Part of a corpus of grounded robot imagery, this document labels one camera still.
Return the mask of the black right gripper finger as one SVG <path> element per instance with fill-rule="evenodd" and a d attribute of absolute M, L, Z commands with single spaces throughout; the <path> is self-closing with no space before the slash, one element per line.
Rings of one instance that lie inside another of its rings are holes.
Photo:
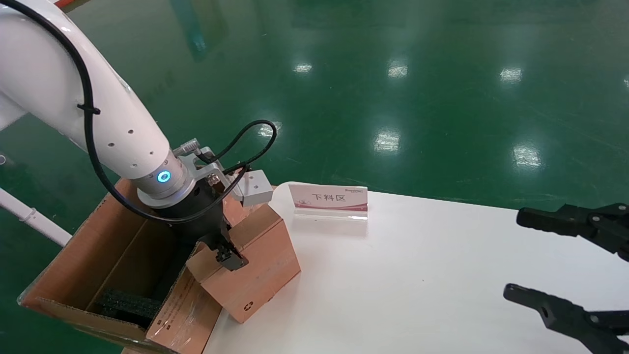
<path fill-rule="evenodd" d="M 583 237 L 607 252 L 629 261 L 629 206 L 623 203 L 600 208 L 563 205 L 556 211 L 521 208 L 516 223 L 538 231 Z"/>
<path fill-rule="evenodd" d="M 629 345 L 621 340 L 629 332 L 628 311 L 586 311 L 557 296 L 507 284 L 505 300 L 537 311 L 544 326 L 579 341 L 592 354 L 626 354 Z"/>

